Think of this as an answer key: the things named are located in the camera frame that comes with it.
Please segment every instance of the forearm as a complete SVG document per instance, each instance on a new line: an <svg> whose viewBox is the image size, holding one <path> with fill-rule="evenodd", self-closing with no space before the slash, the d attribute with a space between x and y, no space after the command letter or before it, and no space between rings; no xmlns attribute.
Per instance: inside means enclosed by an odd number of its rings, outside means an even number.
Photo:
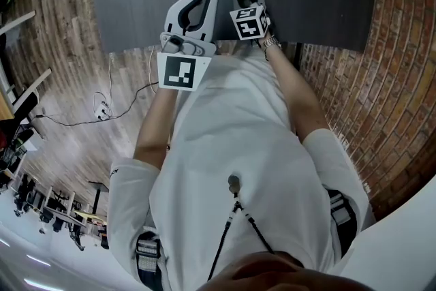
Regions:
<svg viewBox="0 0 436 291"><path fill-rule="evenodd" d="M140 128L134 159L161 168L170 137L177 90L159 89Z"/></svg>
<svg viewBox="0 0 436 291"><path fill-rule="evenodd" d="M266 50L266 56L279 81L291 122L296 128L300 141L302 142L316 129L328 129L329 126L316 94L280 47L270 46Z"/></svg>

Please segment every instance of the wristwatch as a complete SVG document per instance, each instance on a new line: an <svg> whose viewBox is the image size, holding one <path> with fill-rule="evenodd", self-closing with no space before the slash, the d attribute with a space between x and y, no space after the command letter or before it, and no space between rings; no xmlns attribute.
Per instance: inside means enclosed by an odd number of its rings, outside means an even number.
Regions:
<svg viewBox="0 0 436 291"><path fill-rule="evenodd" d="M262 45L264 47L265 55L266 55L266 49L272 45L277 45L278 47L281 48L280 42L277 40L277 38L274 35L272 37L268 38L267 40L265 40Z"/></svg>

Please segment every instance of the power strip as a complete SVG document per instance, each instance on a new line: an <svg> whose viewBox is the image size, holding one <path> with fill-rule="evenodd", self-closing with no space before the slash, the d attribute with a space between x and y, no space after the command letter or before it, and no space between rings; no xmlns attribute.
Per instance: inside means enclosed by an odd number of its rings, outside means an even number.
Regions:
<svg viewBox="0 0 436 291"><path fill-rule="evenodd" d="M109 106L102 101L101 104L98 105L97 109L95 110L95 117L99 120L106 120L110 118L109 115Z"/></svg>

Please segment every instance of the red brick wall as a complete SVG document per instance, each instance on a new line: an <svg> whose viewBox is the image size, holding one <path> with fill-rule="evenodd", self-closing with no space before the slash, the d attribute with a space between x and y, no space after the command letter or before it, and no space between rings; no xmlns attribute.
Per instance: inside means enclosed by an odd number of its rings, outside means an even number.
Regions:
<svg viewBox="0 0 436 291"><path fill-rule="evenodd" d="M378 218L436 171L435 10L435 0L375 0L363 54L303 49L301 72L350 154Z"/></svg>

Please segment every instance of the white t-shirt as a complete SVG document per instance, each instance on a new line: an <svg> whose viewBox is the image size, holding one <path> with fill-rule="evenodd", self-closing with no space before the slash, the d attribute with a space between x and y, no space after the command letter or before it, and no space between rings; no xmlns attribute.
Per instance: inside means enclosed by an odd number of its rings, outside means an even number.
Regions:
<svg viewBox="0 0 436 291"><path fill-rule="evenodd" d="M350 199L358 230L368 198L349 157L327 129L303 145L290 122L277 79L263 56L214 57L198 90L178 99L171 150L158 169L138 160L112 165L110 250L138 278L136 239L151 210L173 291L197 290L208 278L233 208L228 177L275 251L305 268L327 271L341 258L325 187ZM239 211L214 275L247 254L266 251Z"/></svg>

